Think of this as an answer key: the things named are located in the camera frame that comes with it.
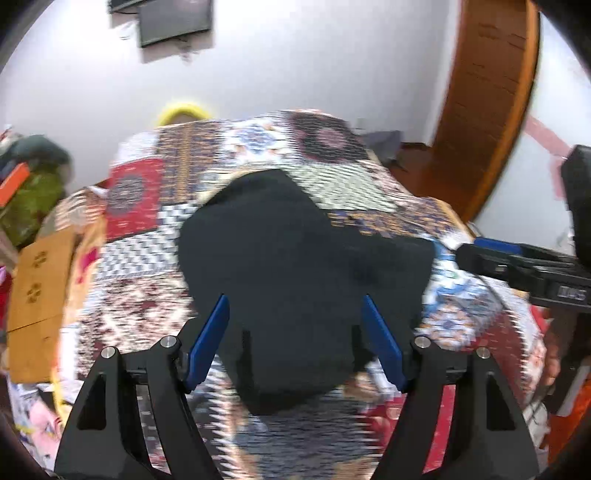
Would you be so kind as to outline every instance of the folded black cloth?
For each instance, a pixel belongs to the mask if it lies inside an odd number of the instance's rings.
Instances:
[[[222,293],[230,324],[219,356],[254,414],[342,384],[372,358],[363,296],[414,327],[432,242],[334,227],[281,170],[247,174],[183,224],[178,262],[202,321]]]

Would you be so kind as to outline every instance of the metal screw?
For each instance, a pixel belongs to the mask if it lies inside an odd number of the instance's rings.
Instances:
[[[414,344],[419,348],[428,348],[431,345],[431,340],[427,337],[416,337],[414,339]]]
[[[115,347],[106,346],[102,349],[100,355],[102,358],[111,358],[115,354]]]
[[[174,346],[176,343],[177,343],[177,338],[172,335],[167,335],[166,337],[162,337],[162,339],[160,340],[160,345],[162,345],[164,348],[170,348],[170,347]]]
[[[480,357],[483,358],[484,360],[486,360],[487,358],[491,357],[491,351],[484,347],[484,346],[480,346],[476,349],[476,354]]]

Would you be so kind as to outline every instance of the patchwork tablecloth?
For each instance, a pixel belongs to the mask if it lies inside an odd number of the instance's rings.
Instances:
[[[63,329],[62,379],[83,378],[107,345],[123,353],[147,348],[197,314],[178,270],[178,230],[233,178],[268,168],[283,169],[335,228],[432,239],[437,258],[417,333],[444,348],[488,345],[524,401],[541,373],[530,357],[543,348],[528,304],[501,282],[459,271],[449,248],[470,238],[453,212],[438,200],[411,195],[368,157],[345,122],[316,111],[174,125],[121,145],[94,285],[79,321]],[[152,462],[166,470],[148,397],[138,387]],[[188,399],[223,476],[240,479],[369,478],[404,402],[378,361],[322,397],[255,417],[216,359]],[[443,458],[452,408],[453,387],[447,387],[427,469]]]

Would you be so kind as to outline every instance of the wooden door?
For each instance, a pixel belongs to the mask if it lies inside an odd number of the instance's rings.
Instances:
[[[463,1],[433,158],[434,168],[452,183],[448,198],[441,199],[464,221],[488,198],[519,133],[537,64],[538,33],[538,13],[529,0]]]

